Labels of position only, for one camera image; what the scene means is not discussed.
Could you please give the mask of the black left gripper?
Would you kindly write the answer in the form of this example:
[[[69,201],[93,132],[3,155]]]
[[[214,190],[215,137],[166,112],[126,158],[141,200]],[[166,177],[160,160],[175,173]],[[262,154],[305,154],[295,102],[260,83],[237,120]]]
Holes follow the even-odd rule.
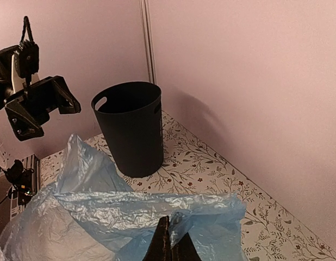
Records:
[[[17,48],[0,51],[0,110],[5,108],[18,140],[26,141],[44,136],[41,125],[49,121],[49,113],[54,109],[60,114],[76,114],[81,112],[81,106],[62,76],[46,77],[14,93],[8,79],[8,60]]]

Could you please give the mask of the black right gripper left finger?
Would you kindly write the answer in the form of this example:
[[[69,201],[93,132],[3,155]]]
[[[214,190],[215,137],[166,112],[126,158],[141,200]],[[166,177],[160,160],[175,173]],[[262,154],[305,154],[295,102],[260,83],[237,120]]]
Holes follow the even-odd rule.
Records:
[[[169,235],[169,217],[159,219],[153,238],[147,250],[148,261],[171,260],[171,244]]]

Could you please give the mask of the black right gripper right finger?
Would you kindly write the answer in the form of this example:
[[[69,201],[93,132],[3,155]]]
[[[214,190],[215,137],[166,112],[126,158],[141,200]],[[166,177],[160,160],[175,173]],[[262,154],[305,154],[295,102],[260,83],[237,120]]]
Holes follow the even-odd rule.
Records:
[[[189,233],[172,248],[172,261],[201,261]]]

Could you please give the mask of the blue plastic trash bag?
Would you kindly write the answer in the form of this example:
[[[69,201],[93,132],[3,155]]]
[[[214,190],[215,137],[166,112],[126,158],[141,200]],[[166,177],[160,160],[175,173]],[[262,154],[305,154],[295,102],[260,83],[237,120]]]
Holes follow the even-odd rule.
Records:
[[[144,218],[130,200],[113,193],[133,189],[103,152],[72,134],[55,182],[42,188],[0,235],[0,260],[147,260],[129,248]]]

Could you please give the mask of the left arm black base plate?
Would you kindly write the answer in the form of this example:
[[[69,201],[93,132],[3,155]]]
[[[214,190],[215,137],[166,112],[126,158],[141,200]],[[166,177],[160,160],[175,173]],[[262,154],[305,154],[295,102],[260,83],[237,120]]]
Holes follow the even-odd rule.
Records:
[[[11,168],[4,171],[5,177],[13,185],[14,194],[18,196],[18,205],[25,206],[37,193],[36,172],[32,168],[26,169],[23,163],[16,159]]]

